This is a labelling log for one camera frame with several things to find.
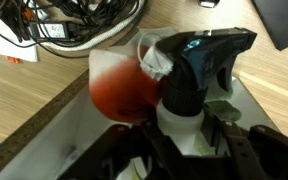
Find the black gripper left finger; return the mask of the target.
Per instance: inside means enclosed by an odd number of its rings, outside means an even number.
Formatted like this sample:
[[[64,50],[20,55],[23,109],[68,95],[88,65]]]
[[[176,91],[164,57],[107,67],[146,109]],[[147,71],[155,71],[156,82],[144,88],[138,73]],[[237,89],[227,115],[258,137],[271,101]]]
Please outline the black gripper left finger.
[[[58,180],[117,180],[139,158],[145,180],[177,180],[184,176],[184,156],[170,137],[151,122],[136,127],[110,126]]]

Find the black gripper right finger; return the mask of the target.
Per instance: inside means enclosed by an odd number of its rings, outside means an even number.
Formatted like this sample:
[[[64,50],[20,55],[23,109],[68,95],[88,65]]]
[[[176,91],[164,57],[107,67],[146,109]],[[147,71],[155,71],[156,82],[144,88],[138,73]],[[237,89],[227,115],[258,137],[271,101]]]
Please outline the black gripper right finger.
[[[214,155],[202,159],[207,180],[288,180],[288,137],[265,125],[248,130],[204,107],[201,132]]]

